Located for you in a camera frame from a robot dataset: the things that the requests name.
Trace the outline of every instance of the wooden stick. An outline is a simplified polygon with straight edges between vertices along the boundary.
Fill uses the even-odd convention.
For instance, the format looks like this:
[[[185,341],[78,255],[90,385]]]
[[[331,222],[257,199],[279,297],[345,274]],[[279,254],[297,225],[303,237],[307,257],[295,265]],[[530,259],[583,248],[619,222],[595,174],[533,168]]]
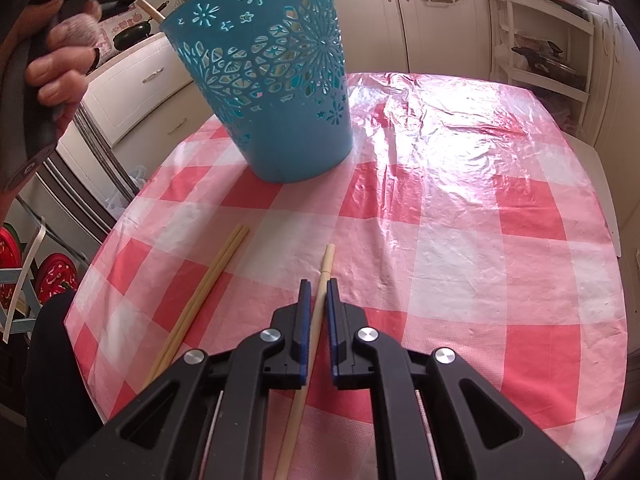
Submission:
[[[146,0],[136,0],[136,5],[140,9],[144,10],[149,16],[151,16],[156,22],[164,22],[164,16],[158,12],[158,10]]]
[[[274,480],[287,480],[289,476],[289,468],[293,459],[293,452],[296,449],[296,440],[300,432],[302,424],[302,414],[305,411],[306,393],[309,383],[311,382],[311,374],[314,370],[314,361],[316,360],[316,351],[318,350],[318,338],[320,337],[320,329],[322,328],[322,318],[324,317],[324,298],[326,297],[326,284],[331,278],[331,270],[334,266],[335,246],[328,244],[324,250],[324,258],[320,267],[320,278],[318,279],[318,288],[316,289],[316,302],[314,304],[314,313],[311,317],[311,327],[309,335],[309,364],[308,373],[306,375],[306,386],[296,391],[289,412],[289,420],[282,439],[282,448],[280,449],[280,457],[278,466],[276,467],[276,475]]]
[[[229,260],[231,260],[234,253],[236,252],[236,250],[238,249],[238,247],[242,243],[242,240],[244,240],[244,237],[248,232],[249,232],[249,228],[243,225],[242,228],[240,229],[240,232],[238,233],[238,236],[234,238],[229,248],[225,251],[225,254],[222,256],[222,259],[216,264],[215,267],[213,267],[211,272],[207,273],[207,276],[205,276],[206,281],[204,283],[204,286],[202,287],[202,289],[200,290],[196,298],[194,298],[194,300],[191,302],[191,305],[188,306],[187,309],[185,309],[187,311],[187,314],[184,317],[184,321],[182,322],[182,324],[178,327],[178,330],[176,331],[176,335],[172,339],[169,345],[169,348],[164,356],[164,360],[162,361],[162,364],[160,365],[160,367],[158,367],[156,377],[159,376],[171,365],[178,349],[180,348],[180,345],[182,344],[182,340],[184,339],[184,336],[187,335],[187,332],[190,329],[191,324],[193,323],[193,320],[195,319],[196,315],[200,311],[200,307],[202,306],[204,301],[207,299],[207,296],[209,295],[209,293],[211,292],[211,289],[213,288],[216,281],[218,280],[218,277],[220,276],[220,274],[222,274],[222,271],[225,270],[226,264],[229,263]]]
[[[184,323],[187,321],[187,318],[188,318],[188,316],[190,314],[191,306],[203,294],[204,294],[204,298],[207,297],[207,295],[209,294],[211,288],[213,287],[214,283],[216,282],[216,279],[220,275],[220,272],[215,277],[213,282],[211,282],[209,284],[210,278],[212,277],[213,273],[217,269],[218,264],[220,263],[220,261],[222,261],[224,259],[227,251],[229,250],[229,248],[232,247],[233,243],[241,235],[243,230],[244,230],[244,234],[242,234],[242,237],[238,240],[238,244],[236,245],[236,248],[237,248],[238,245],[240,244],[240,242],[244,239],[244,236],[249,231],[249,229],[247,227],[243,226],[242,224],[238,224],[236,226],[236,228],[231,232],[229,237],[226,239],[225,243],[222,245],[222,247],[218,251],[218,254],[216,254],[216,257],[213,258],[213,261],[211,262],[211,264],[209,266],[209,269],[207,269],[207,272],[205,273],[205,275],[203,276],[202,280],[200,281],[200,283],[196,287],[196,290],[193,291],[193,294],[191,295],[189,301],[187,302],[187,304],[184,306],[184,309],[180,313],[180,317],[178,318],[178,321],[175,322],[175,325],[174,325],[173,329],[171,330],[170,334],[168,335],[167,339],[165,340],[164,345],[162,345],[161,351],[158,353],[158,356],[156,357],[156,360],[155,360],[153,366],[151,367],[151,370],[149,370],[149,374],[146,377],[146,381],[145,381],[145,384],[143,386],[143,389],[146,388],[147,386],[149,386],[149,384],[151,384],[152,381],[156,377],[158,377],[158,375],[161,374],[162,371],[164,371],[164,368],[162,368],[162,371],[159,371],[159,370],[163,366],[163,364],[165,362],[165,357],[166,357],[167,353],[170,351],[171,346],[174,344],[173,343],[174,338],[176,338],[178,336],[178,332],[180,331],[180,327],[183,326]],[[183,339],[184,339],[184,336],[182,336],[182,338],[180,339],[180,342],[178,343],[178,346],[180,346],[180,343],[182,342]]]

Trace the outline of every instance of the metal screw cap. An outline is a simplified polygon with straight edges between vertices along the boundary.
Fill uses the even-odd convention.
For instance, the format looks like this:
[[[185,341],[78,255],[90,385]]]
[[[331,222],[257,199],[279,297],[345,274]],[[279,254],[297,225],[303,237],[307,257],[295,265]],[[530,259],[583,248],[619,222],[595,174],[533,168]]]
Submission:
[[[435,353],[436,361],[448,365],[456,358],[456,353],[451,348],[438,348]]]
[[[260,339],[262,339],[266,343],[273,343],[281,337],[282,334],[277,328],[267,328],[260,332]]]
[[[184,355],[184,362],[188,365],[196,365],[204,361],[204,352],[202,350],[189,350]]]
[[[366,326],[358,330],[358,339],[367,343],[375,341],[376,339],[378,339],[379,335],[380,334],[378,333],[378,331],[370,326]]]

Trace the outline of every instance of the red and white gingham pattern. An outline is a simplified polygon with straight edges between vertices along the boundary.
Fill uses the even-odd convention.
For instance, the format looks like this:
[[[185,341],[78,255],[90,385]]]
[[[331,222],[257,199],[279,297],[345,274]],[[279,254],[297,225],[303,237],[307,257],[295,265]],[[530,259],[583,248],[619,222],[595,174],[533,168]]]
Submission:
[[[243,222],[181,351],[220,352],[267,326],[301,278],[316,282],[332,242],[340,293],[372,326],[411,349],[455,349],[592,478],[620,406],[625,308],[600,205],[556,124],[526,90],[443,76],[352,75],[350,105],[353,151],[315,179],[260,181],[216,118],[158,169],[66,318],[102,416],[140,390]],[[325,338],[290,478],[370,478],[369,396],[332,387]],[[265,479],[289,404],[272,394]]]

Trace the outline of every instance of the human hand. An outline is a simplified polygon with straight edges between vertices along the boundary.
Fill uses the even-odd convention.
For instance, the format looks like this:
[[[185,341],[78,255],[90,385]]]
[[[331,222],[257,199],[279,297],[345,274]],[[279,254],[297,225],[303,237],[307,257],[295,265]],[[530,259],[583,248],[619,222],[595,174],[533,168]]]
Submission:
[[[14,25],[19,43],[42,30],[58,13],[64,0],[52,0],[39,6],[27,6]],[[60,137],[72,121],[87,89],[86,73],[94,63],[94,45],[98,40],[98,20],[102,10],[98,2],[84,4],[81,14],[59,23],[47,36],[50,54],[35,59],[27,67],[25,81],[38,90],[38,101],[45,106],[63,105],[56,117]]]

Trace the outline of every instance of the blue plastic basket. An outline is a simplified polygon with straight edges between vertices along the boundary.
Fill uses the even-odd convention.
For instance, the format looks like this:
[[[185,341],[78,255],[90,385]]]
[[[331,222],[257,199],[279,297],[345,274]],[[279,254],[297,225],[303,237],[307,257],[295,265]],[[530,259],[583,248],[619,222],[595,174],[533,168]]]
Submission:
[[[347,156],[334,0],[188,0],[160,29],[258,177],[304,180]]]

